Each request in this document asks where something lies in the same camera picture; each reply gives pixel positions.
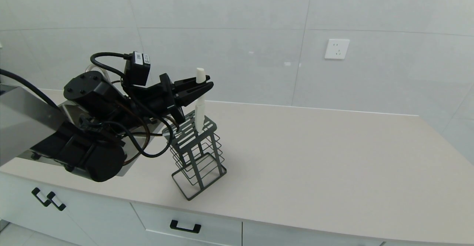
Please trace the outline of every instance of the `drawer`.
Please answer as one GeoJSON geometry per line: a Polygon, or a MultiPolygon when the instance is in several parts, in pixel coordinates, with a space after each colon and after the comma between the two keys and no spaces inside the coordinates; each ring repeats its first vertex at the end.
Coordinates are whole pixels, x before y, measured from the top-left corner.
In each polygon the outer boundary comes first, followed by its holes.
{"type": "Polygon", "coordinates": [[[185,237],[177,237],[152,231],[145,231],[147,233],[147,240],[149,245],[163,245],[163,246],[216,246],[215,244],[192,240],[185,237]]]}
{"type": "Polygon", "coordinates": [[[242,222],[133,203],[148,233],[161,233],[219,245],[242,245],[242,222]]]}
{"type": "Polygon", "coordinates": [[[244,222],[242,246],[379,246],[383,241],[244,222]]]}

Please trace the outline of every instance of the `floor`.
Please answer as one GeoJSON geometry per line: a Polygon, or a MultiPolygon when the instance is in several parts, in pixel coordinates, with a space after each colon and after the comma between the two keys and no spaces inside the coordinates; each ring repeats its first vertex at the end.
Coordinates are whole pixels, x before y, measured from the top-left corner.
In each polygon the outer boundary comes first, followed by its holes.
{"type": "Polygon", "coordinates": [[[0,232],[1,246],[77,246],[45,234],[25,229],[22,226],[8,224],[0,232]]]}

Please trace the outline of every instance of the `white tube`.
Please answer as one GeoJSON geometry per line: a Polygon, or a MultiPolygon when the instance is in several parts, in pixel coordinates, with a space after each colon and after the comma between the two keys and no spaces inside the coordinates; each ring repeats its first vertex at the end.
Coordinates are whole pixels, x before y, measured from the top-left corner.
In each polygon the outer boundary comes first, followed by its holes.
{"type": "MultiPolygon", "coordinates": [[[[201,84],[206,81],[206,72],[203,68],[198,67],[196,69],[196,82],[201,84]]],[[[204,95],[199,97],[196,101],[196,106],[194,107],[194,124],[196,125],[196,130],[198,133],[201,133],[204,128],[204,95]]]]}

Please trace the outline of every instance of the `white cap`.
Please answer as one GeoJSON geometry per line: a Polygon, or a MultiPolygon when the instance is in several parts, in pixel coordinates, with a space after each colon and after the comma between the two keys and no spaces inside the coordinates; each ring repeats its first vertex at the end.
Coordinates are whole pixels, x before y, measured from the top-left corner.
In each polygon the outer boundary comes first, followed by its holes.
{"type": "Polygon", "coordinates": [[[206,81],[206,72],[203,68],[198,67],[196,69],[196,82],[201,84],[206,81]]]}

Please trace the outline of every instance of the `wire rack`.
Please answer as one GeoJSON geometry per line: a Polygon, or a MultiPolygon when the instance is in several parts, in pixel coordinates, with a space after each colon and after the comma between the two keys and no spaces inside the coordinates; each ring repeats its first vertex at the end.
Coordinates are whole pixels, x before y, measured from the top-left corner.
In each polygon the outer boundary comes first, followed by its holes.
{"type": "Polygon", "coordinates": [[[220,137],[215,134],[217,125],[207,116],[204,118],[202,133],[198,133],[194,123],[194,111],[185,116],[185,123],[180,125],[171,142],[171,152],[178,170],[171,176],[179,189],[191,200],[207,189],[227,173],[222,165],[220,137]]]}

